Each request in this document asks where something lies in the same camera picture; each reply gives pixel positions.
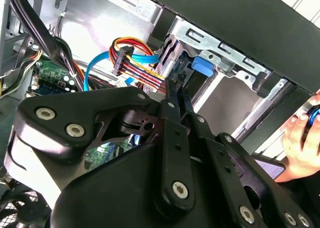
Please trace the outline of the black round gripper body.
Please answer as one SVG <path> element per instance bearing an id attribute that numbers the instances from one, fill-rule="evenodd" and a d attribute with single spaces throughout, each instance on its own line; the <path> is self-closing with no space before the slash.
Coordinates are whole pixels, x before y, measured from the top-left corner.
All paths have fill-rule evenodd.
<path id="1" fill-rule="evenodd" d="M 186 142 L 141 145 L 72 181 L 51 213 L 52 228 L 227 228 L 228 185 L 237 173 L 217 142 L 191 159 Z"/>

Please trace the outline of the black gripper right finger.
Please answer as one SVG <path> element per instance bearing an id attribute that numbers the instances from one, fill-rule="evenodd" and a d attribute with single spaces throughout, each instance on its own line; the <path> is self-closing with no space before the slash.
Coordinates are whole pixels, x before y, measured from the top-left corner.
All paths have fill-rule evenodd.
<path id="1" fill-rule="evenodd" d="M 213 135 L 194 113 L 188 91 L 177 91 L 190 154 L 202 161 L 209 197 L 226 228 L 313 228 L 315 224 L 229 134 Z"/>

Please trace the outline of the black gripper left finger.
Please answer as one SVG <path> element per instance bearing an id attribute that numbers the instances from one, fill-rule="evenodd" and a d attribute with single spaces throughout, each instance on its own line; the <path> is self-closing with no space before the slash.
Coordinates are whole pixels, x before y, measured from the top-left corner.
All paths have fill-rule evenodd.
<path id="1" fill-rule="evenodd" d="M 51 207 L 129 200 L 138 192 L 159 206 L 190 207 L 194 188 L 188 130 L 171 80 L 155 101 L 137 87 L 43 95 L 23 100 L 14 120 L 14 178 Z M 141 143 L 85 170 L 85 154 L 138 135 Z"/>

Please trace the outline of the person's hand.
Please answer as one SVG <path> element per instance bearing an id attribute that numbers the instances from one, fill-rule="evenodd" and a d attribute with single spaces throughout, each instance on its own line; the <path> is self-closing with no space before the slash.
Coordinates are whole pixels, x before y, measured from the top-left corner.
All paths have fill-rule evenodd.
<path id="1" fill-rule="evenodd" d="M 309 130 L 308 124 L 307 113 L 293 115 L 288 120 L 283 135 L 285 171 L 277 177 L 277 183 L 309 177 L 320 171 L 320 115 L 313 118 Z"/>

